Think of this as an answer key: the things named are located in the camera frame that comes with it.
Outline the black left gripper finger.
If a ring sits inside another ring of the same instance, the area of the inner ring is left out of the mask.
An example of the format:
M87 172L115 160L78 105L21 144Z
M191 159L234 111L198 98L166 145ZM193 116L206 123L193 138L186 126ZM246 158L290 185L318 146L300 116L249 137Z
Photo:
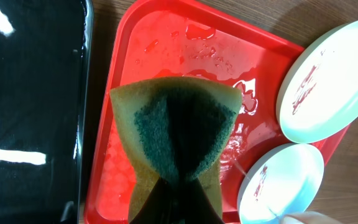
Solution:
M200 182L173 188L160 178L130 224L223 224Z

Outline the green yellow sponge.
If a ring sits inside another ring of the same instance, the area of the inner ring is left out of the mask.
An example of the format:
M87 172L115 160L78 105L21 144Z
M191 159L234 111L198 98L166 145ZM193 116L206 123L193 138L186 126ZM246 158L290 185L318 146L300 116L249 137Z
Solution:
M175 189L198 180L222 219L219 159L241 108L240 90L200 78L165 77L114 88L110 98L135 172L129 223L160 178Z

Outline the mint plate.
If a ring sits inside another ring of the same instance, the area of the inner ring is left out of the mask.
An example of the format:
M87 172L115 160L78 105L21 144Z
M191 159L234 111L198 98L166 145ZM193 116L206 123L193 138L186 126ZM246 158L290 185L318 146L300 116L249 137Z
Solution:
M326 139L358 117L358 21L325 33L296 59L278 92L276 117L296 143Z
M237 195L241 223L280 223L284 215L304 212L324 174L320 150L288 143L263 155L246 173Z

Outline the white plate red stain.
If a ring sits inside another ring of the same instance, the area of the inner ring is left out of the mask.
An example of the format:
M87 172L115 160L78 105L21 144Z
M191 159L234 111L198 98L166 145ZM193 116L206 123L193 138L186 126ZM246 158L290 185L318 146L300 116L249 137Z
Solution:
M327 215L318 212L291 213L284 215L280 224L342 224Z

